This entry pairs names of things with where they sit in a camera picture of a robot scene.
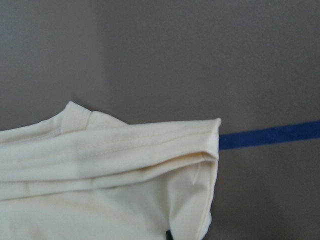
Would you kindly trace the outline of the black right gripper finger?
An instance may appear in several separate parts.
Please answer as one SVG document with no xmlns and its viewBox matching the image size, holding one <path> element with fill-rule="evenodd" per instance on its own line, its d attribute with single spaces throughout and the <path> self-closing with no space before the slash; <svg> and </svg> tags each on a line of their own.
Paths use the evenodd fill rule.
<svg viewBox="0 0 320 240">
<path fill-rule="evenodd" d="M 170 230 L 167 230 L 165 233 L 166 240 L 172 240 L 172 233 Z"/>
</svg>

